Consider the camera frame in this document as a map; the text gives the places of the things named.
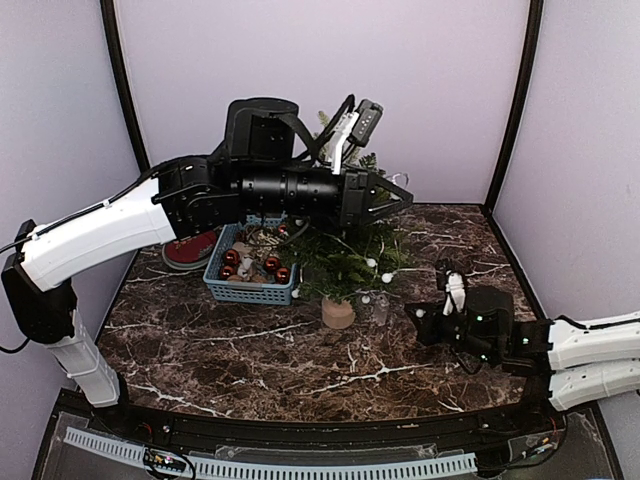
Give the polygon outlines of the white ball string lights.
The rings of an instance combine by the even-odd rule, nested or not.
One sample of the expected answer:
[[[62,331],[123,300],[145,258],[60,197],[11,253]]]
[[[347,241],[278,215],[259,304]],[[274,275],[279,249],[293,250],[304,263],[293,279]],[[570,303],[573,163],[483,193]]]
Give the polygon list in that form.
[[[295,229],[286,253],[302,267],[301,295],[321,301],[325,326],[351,326],[360,303],[374,310],[378,324],[386,322],[394,278],[410,265],[407,234],[396,218],[413,204],[408,186],[405,172],[350,172],[337,216]]]

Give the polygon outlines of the small green christmas tree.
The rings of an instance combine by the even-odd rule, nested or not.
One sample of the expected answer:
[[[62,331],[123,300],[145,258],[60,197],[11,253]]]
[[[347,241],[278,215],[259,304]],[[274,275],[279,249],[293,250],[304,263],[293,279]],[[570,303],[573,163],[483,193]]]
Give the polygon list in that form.
[[[345,228],[286,225],[293,239],[278,252],[301,268],[299,295],[321,302],[326,327],[387,323],[395,278],[411,265],[408,234],[397,218]]]

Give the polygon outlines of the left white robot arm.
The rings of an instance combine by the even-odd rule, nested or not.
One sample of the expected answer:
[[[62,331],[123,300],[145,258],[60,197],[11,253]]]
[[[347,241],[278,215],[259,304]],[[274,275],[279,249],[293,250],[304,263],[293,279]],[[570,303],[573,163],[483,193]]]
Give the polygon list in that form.
[[[209,154],[162,162],[114,196],[61,220],[24,222],[1,281],[25,337],[45,346],[89,403],[120,436],[141,427],[124,379],[86,331],[74,275],[120,255],[185,240],[250,214],[283,213],[314,226],[368,225],[411,205],[412,195],[378,173],[351,166],[383,114],[348,97],[326,128],[309,132],[294,102],[256,97],[232,102],[223,140]]]

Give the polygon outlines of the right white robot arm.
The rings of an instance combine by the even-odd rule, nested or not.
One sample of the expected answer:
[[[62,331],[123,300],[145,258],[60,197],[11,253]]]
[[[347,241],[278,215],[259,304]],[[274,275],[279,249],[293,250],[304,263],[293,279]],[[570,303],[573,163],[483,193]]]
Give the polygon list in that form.
[[[639,315],[519,322],[510,293],[472,287],[458,307],[452,292],[437,303],[407,303],[404,311],[424,346],[445,344],[517,377],[546,381],[557,411],[639,387]]]

